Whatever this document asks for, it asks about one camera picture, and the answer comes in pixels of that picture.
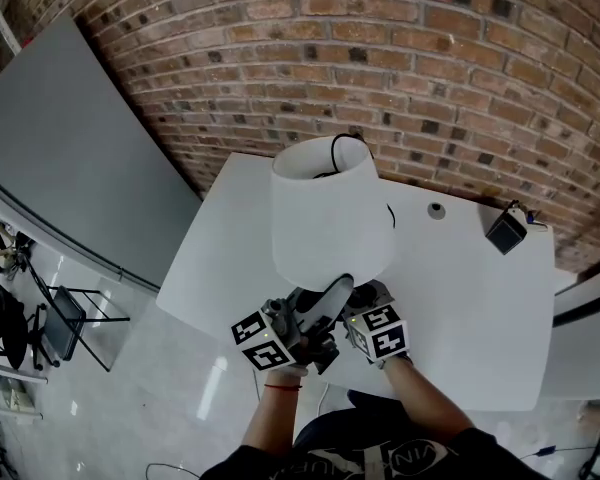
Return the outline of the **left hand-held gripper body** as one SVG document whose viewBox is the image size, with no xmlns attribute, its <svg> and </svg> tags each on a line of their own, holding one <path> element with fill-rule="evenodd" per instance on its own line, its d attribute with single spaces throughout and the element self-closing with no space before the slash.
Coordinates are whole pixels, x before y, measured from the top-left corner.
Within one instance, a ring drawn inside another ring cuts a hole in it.
<svg viewBox="0 0 600 480">
<path fill-rule="evenodd" d="M 269 299 L 231 326 L 239 351 L 260 372 L 314 366 L 323 373 L 338 357 L 332 330 L 339 312 L 321 295 Z"/>
</svg>

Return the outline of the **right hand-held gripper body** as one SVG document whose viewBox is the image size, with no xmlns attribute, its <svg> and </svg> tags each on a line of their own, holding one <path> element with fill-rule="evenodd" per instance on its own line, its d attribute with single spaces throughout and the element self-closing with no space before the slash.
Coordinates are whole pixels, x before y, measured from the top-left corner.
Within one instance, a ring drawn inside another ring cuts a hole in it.
<svg viewBox="0 0 600 480">
<path fill-rule="evenodd" d="M 382 366 L 390 357 L 408 357 L 407 323 L 383 283 L 372 280 L 355 288 L 342 318 L 347 338 L 371 364 Z"/>
</svg>

